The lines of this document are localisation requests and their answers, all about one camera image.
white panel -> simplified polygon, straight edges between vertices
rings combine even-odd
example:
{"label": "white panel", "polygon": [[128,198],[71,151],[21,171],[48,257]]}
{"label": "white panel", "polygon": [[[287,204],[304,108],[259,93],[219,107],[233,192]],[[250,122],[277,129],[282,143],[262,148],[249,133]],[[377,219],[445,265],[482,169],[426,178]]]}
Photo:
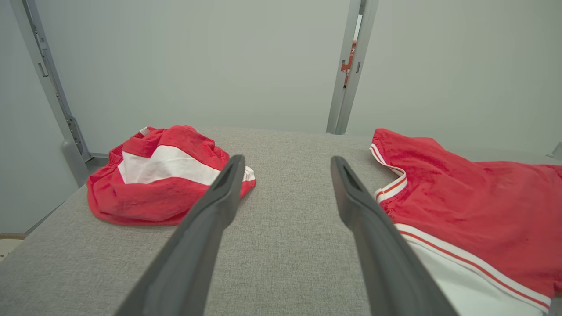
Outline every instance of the white panel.
{"label": "white panel", "polygon": [[561,16],[557,0],[380,0],[347,133],[551,152]]}
{"label": "white panel", "polygon": [[0,0],[0,43],[0,233],[24,233],[78,186],[8,0]]}
{"label": "white panel", "polygon": [[325,132],[349,1],[36,3],[91,152],[147,125]]}

white stripe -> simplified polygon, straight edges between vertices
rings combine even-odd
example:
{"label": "white stripe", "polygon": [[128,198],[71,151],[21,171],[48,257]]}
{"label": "white stripe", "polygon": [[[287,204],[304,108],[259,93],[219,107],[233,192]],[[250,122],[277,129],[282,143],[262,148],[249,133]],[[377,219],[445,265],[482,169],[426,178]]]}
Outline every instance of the white stripe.
{"label": "white stripe", "polygon": [[148,135],[148,134],[150,133],[150,130],[148,129],[148,127],[145,127],[145,128],[143,128],[143,129],[141,129],[141,130],[139,131],[139,133],[142,134],[142,136],[146,136],[146,135]]}
{"label": "white stripe", "polygon": [[[199,162],[174,146],[158,146],[150,158],[123,152],[123,161],[117,168],[125,184],[146,184],[178,177],[210,186],[220,174],[219,170]],[[244,181],[254,179],[253,170],[246,167]]]}
{"label": "white stripe", "polygon": [[[399,177],[397,179],[397,181],[393,181],[390,186],[393,186],[395,183],[398,183],[400,180],[404,179],[404,177],[406,177],[406,176],[404,175],[402,177]],[[377,197],[377,203],[381,203],[382,201],[397,195],[398,193],[400,193],[400,191],[402,191],[406,187],[406,184],[407,184],[407,181],[404,180],[404,182],[400,183],[400,185],[398,185],[397,187],[388,191],[388,193],[384,193],[384,188],[376,190],[375,191],[375,197]]]}
{"label": "white stripe", "polygon": [[408,245],[458,315],[544,316],[540,309],[507,294],[470,269],[416,243]]}
{"label": "white stripe", "polygon": [[[391,166],[391,165],[386,163],[383,156],[380,154],[380,151],[378,150],[377,145],[371,144],[371,147],[369,147],[369,150],[371,151],[371,154],[373,154],[373,157],[375,157],[376,161],[378,161],[381,165],[384,165],[384,166],[387,166],[387,167],[392,167],[392,168],[389,168],[389,169],[400,176],[400,177],[398,177],[398,179],[392,181],[389,185],[375,191],[375,197],[377,197],[377,202],[381,203],[382,201],[384,201],[388,198],[391,198],[391,197],[397,195],[398,193],[400,193],[400,191],[402,191],[406,187],[406,185],[408,183],[408,180],[406,179],[406,172],[404,171],[404,169],[398,168],[398,167],[395,167],[395,166]],[[399,186],[396,186],[396,187],[392,188],[391,190],[389,190],[391,187],[395,186],[397,183],[401,182],[402,180],[404,180],[404,182],[400,183]]]}
{"label": "white stripe", "polygon": [[[501,282],[503,282],[504,284],[506,284],[508,287],[513,288],[516,291],[519,291],[529,297],[532,297],[535,300],[541,301],[543,303],[545,303],[546,305],[550,306],[551,300],[548,296],[540,294],[538,292],[535,292],[533,290],[531,290],[530,288],[523,286],[521,284],[519,284],[518,282],[513,281],[512,279],[510,279],[509,277],[507,277],[506,275],[502,274],[501,272],[499,272],[497,269],[495,269],[494,267],[492,267],[491,265],[489,265],[488,263],[486,263],[484,260],[480,259],[479,257],[469,253],[468,251],[465,251],[461,248],[456,247],[455,245],[452,245],[446,241],[440,240],[438,238],[435,238],[427,233],[424,233],[422,231],[420,231],[419,229],[409,226],[409,225],[405,225],[405,224],[395,224],[396,228],[400,231],[400,232],[407,232],[413,235],[416,235],[418,237],[420,237],[423,240],[426,240],[432,244],[434,244],[435,246],[442,248],[456,256],[459,256],[481,268],[483,268],[484,270],[486,270],[489,274],[493,275],[495,278],[497,278],[498,280],[500,280]],[[415,243],[419,246],[425,247],[428,250],[431,250],[433,252],[435,252],[436,254],[439,254],[441,256],[443,256],[444,258],[453,261],[456,264],[459,264],[467,269],[470,269],[471,271],[473,271],[474,273],[476,273],[477,275],[479,275],[480,277],[484,278],[486,281],[488,281],[489,283],[493,284],[494,286],[496,286],[497,288],[501,289],[502,291],[506,292],[507,294],[523,301],[526,303],[531,304],[532,306],[539,308],[541,311],[548,313],[549,310],[547,308],[545,308],[543,305],[536,303],[535,301],[532,301],[524,296],[521,296],[520,294],[514,292],[513,290],[509,289],[508,287],[505,287],[504,285],[498,283],[497,281],[495,281],[493,278],[489,277],[488,275],[486,275],[485,273],[483,273],[480,269],[476,268],[475,266],[473,266],[472,264],[468,264],[462,260],[459,260],[443,251],[440,251],[430,245],[428,245],[425,242],[422,242],[414,237],[408,236],[408,235],[402,235],[404,237],[405,240],[407,240],[408,242],[412,242]]]}

red and white shirt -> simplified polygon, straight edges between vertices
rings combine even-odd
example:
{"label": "red and white shirt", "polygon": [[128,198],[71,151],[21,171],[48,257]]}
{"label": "red and white shirt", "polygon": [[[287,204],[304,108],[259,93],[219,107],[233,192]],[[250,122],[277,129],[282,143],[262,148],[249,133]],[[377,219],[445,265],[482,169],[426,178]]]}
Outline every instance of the red and white shirt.
{"label": "red and white shirt", "polygon": [[[96,217],[114,224],[176,225],[229,159],[190,126],[143,128],[88,178],[88,204]],[[251,168],[243,181],[240,197],[256,185]]]}
{"label": "red and white shirt", "polygon": [[398,175],[375,197],[409,243],[548,312],[562,291],[562,166],[470,162],[386,129],[370,151]]}

striped trim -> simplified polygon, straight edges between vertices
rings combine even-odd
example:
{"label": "striped trim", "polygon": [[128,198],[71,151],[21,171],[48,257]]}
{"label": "striped trim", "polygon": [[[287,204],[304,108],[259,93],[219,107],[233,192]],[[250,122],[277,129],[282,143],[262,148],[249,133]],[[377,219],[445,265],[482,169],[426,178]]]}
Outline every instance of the striped trim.
{"label": "striped trim", "polygon": [[513,281],[486,263],[484,260],[469,253],[468,251],[426,234],[415,227],[405,224],[395,224],[395,227],[408,242],[422,246],[471,270],[507,294],[525,303],[531,304],[548,314],[551,299],[546,295],[535,292],[530,288]]}
{"label": "striped trim", "polygon": [[[375,144],[372,144],[369,150],[380,164],[389,167],[394,173],[400,176],[389,185],[375,191],[375,199],[380,203],[397,195],[406,187],[406,172],[401,168],[387,164]],[[535,292],[515,282],[479,257],[446,241],[435,238],[409,225],[395,224],[395,226],[408,242],[420,245],[473,271],[500,290],[548,314],[551,304],[551,299],[548,296]]]}
{"label": "striped trim", "polygon": [[381,189],[378,189],[378,190],[375,191],[375,200],[378,203],[381,203],[382,201],[397,195],[400,191],[402,191],[406,187],[406,185],[408,183],[408,181],[406,179],[406,172],[404,171],[404,169],[401,169],[401,168],[398,168],[398,167],[395,167],[395,166],[390,166],[389,164],[387,164],[386,161],[384,160],[383,156],[380,154],[380,151],[378,150],[378,148],[375,144],[371,144],[371,147],[369,147],[369,150],[373,154],[373,157],[375,157],[375,159],[381,165],[389,167],[392,170],[392,172],[399,175],[398,179],[394,180],[393,182],[391,182],[389,185],[385,186],[384,188],[381,188]]}

gray fabric surface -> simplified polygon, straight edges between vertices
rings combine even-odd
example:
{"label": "gray fabric surface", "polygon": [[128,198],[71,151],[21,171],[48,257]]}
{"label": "gray fabric surface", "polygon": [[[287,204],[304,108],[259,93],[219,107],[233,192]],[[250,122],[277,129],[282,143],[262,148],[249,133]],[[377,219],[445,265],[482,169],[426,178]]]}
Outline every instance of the gray fabric surface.
{"label": "gray fabric surface", "polygon": [[[355,243],[341,223],[330,158],[374,192],[395,179],[370,138],[205,128],[244,154],[257,186],[225,231],[207,315],[369,314]],[[95,218],[81,188],[0,264],[0,315],[111,315],[174,227]]]}

